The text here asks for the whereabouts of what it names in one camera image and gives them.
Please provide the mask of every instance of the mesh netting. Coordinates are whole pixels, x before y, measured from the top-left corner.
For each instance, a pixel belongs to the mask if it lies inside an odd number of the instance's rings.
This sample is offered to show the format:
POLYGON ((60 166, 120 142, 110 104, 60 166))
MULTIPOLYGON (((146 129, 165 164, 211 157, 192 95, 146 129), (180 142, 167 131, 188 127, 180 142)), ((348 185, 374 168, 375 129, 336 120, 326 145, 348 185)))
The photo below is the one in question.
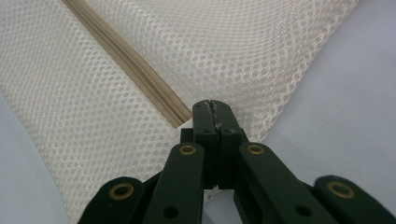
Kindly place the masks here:
POLYGON ((250 140, 275 122, 357 0, 85 0, 191 108, 229 104, 250 140))
MULTIPOLYGON (((261 140, 356 5, 337 1, 87 1, 191 107, 229 104, 261 140)), ((177 131, 56 0, 0 4, 0 89, 76 223, 109 179, 162 169, 177 131)))

